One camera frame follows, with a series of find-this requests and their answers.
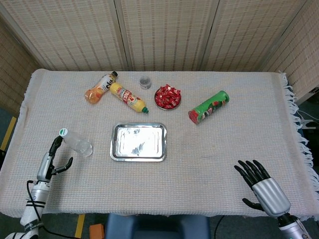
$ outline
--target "candy wrapper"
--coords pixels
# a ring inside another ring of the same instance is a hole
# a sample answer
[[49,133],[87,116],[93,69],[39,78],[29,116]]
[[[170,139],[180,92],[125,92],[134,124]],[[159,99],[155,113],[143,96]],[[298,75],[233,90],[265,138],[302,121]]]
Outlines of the candy wrapper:
[[180,104],[180,90],[166,84],[155,93],[155,103],[162,109],[172,110]]

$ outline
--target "silver tray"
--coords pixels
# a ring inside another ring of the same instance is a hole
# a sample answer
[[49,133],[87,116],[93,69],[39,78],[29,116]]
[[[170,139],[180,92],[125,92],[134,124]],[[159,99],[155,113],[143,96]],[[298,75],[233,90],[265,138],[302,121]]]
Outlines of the silver tray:
[[163,161],[166,134],[162,123],[118,123],[113,127],[110,156],[115,161]]

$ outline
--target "green chip can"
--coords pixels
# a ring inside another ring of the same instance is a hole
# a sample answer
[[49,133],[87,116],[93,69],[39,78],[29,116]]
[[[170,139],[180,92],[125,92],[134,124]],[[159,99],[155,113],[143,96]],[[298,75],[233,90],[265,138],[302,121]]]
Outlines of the green chip can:
[[188,112],[188,116],[195,124],[198,124],[207,116],[211,115],[218,108],[226,105],[229,102],[229,96],[226,92],[220,91],[207,101],[193,108]]

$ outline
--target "green cap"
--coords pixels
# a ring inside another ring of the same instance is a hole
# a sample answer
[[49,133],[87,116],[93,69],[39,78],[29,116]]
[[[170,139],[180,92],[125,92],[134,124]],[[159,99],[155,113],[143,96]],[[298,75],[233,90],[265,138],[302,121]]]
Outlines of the green cap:
[[144,107],[144,108],[142,109],[142,112],[143,112],[143,113],[148,113],[149,110],[148,110],[148,108]]

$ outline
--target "tablecloth fringe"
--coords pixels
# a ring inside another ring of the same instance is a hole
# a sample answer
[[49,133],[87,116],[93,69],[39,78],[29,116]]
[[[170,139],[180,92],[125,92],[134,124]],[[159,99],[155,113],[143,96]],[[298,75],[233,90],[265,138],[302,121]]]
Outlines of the tablecloth fringe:
[[[298,143],[299,143],[299,147],[300,147],[300,151],[303,155],[305,164],[307,166],[307,170],[308,173],[310,175],[310,180],[314,186],[314,191],[315,191],[315,196],[317,198],[317,201],[319,202],[319,176],[318,174],[314,171],[313,166],[313,155],[310,151],[310,149],[306,146],[308,143],[308,140],[304,137],[302,137],[302,135],[298,132],[298,129],[302,128],[302,124],[300,124],[301,119],[296,116],[297,111],[299,110],[299,107],[296,105],[295,103],[295,94],[292,92],[292,87],[288,85],[288,79],[285,73],[282,73],[283,75],[283,87],[284,87],[284,93],[285,93],[285,97],[288,103],[288,107],[290,109],[290,115],[291,115],[291,119],[294,122],[294,125],[296,127],[296,135],[297,135],[297,139],[298,139]],[[301,217],[301,220],[306,220],[309,217]],[[319,220],[319,215],[314,215],[314,218],[316,220]]]

